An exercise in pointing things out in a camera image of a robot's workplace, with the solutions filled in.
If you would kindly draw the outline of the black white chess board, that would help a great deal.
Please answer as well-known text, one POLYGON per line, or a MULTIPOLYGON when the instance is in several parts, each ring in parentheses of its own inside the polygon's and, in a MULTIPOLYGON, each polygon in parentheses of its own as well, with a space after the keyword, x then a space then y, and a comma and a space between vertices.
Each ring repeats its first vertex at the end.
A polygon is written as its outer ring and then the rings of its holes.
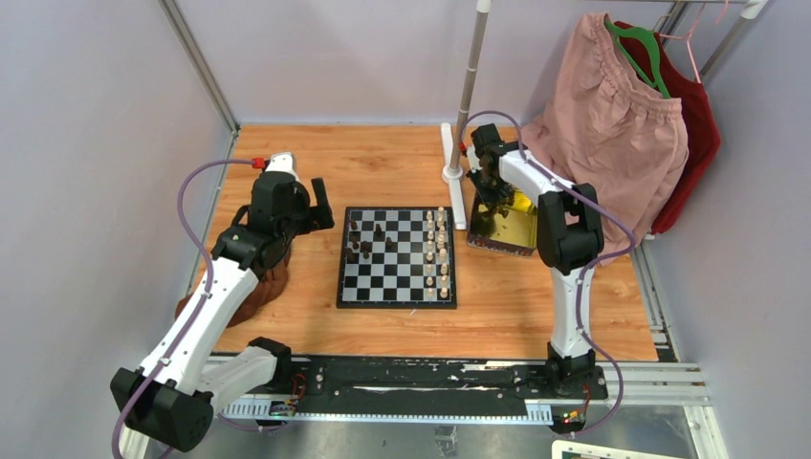
POLYGON ((457 308, 454 234, 452 212, 445 208, 446 221, 436 222, 439 207, 348 207, 344 212, 342 251, 338 274, 336 305, 340 309, 429 309, 457 308), (433 212, 435 229, 429 230, 426 213, 433 212), (352 231, 349 222, 359 229, 352 231), (375 225, 384 231, 382 241, 374 240, 375 225), (351 237, 358 236, 360 247, 352 247, 351 237), (385 239, 394 248, 385 249, 385 239), (361 242, 371 243, 371 259, 362 259, 361 242), (345 249, 358 257, 347 263, 345 249), (439 296, 439 276, 449 276, 449 297, 439 296), (435 299, 427 299, 426 278, 435 280, 435 299))

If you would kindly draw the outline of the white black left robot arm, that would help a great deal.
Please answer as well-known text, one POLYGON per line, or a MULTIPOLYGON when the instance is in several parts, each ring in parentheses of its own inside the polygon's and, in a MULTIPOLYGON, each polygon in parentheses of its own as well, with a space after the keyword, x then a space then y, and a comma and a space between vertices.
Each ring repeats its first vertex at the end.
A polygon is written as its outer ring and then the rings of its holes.
POLYGON ((261 386, 271 395, 293 382, 289 347, 257 338, 225 365, 204 369, 232 317, 259 282, 282 265, 299 235, 335 225, 322 179, 306 188, 293 172, 268 170, 206 258, 206 273, 189 303, 135 370, 121 368, 110 388, 128 427, 170 448, 196 448, 224 407, 261 386))

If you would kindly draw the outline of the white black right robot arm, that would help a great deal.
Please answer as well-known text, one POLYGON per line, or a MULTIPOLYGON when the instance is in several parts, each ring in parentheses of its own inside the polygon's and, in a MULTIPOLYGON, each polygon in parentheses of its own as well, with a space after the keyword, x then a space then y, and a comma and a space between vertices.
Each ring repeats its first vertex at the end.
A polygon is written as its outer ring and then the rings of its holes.
POLYGON ((527 233, 535 218, 535 247, 553 281, 554 325, 547 344, 544 380, 559 399, 570 399, 596 378, 596 352, 587 339, 593 262, 603 251, 597 194, 574 184, 524 151, 505 142, 492 124, 471 134, 468 177, 475 188, 469 241, 501 251, 499 232, 527 233))

